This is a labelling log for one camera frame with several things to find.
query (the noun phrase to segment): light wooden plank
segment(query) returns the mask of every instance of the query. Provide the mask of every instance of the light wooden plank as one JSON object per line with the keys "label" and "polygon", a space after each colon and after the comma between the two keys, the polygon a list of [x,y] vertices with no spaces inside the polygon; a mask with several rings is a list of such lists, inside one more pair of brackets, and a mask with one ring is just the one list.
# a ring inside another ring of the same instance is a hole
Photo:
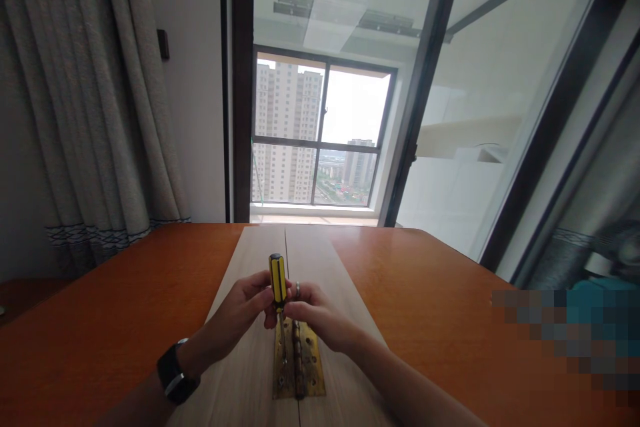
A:
{"label": "light wooden plank", "polygon": [[[243,230],[207,320],[234,282],[266,269],[269,255],[274,252],[285,255],[283,226],[247,227]],[[176,409],[167,425],[299,425],[295,399],[274,401],[271,398],[275,333],[265,330],[263,322],[264,315],[261,314],[235,349],[202,375],[200,387]]]}
{"label": "light wooden plank", "polygon": [[[347,318],[385,343],[329,238],[317,226],[286,227],[286,235],[290,279],[318,284]],[[322,341],[320,355],[327,396],[299,403],[301,427],[395,424],[376,389],[348,357]]]}

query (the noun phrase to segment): window sill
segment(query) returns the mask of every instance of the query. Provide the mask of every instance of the window sill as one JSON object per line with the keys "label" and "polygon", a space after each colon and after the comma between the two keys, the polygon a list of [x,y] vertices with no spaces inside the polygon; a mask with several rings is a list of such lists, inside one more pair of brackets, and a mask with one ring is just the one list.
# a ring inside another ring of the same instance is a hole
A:
{"label": "window sill", "polygon": [[375,210],[368,207],[347,207],[343,205],[299,205],[296,203],[252,202],[249,206],[251,215],[295,215],[350,218],[377,218]]}

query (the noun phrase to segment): yellow screwdriver handle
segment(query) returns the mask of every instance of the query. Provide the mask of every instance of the yellow screwdriver handle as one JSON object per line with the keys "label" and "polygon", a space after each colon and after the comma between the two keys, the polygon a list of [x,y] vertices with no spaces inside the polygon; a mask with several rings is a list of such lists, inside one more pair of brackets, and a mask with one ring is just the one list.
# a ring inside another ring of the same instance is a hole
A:
{"label": "yellow screwdriver handle", "polygon": [[282,312],[287,299],[287,284],[285,283],[285,259],[280,254],[269,256],[269,272],[271,272],[271,288],[273,289],[273,304],[276,312]]}

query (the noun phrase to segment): curtain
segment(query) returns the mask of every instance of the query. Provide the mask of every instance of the curtain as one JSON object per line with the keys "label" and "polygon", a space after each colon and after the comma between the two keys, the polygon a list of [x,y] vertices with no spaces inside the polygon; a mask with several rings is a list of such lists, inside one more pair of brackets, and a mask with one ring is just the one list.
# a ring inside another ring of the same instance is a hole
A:
{"label": "curtain", "polygon": [[188,222],[151,0],[0,0],[0,29],[5,102],[27,112],[62,272]]}
{"label": "curtain", "polygon": [[631,89],[546,245],[532,290],[570,288],[580,279],[598,231],[637,219],[640,195],[640,79]]}

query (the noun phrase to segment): beige curtain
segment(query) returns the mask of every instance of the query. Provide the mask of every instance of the beige curtain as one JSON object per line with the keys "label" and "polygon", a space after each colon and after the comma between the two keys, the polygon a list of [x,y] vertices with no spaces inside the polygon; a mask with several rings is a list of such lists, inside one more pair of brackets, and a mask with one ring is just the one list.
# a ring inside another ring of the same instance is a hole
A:
{"label": "beige curtain", "polygon": [[0,36],[6,104],[27,112],[65,274],[189,220],[151,0],[0,0]]}

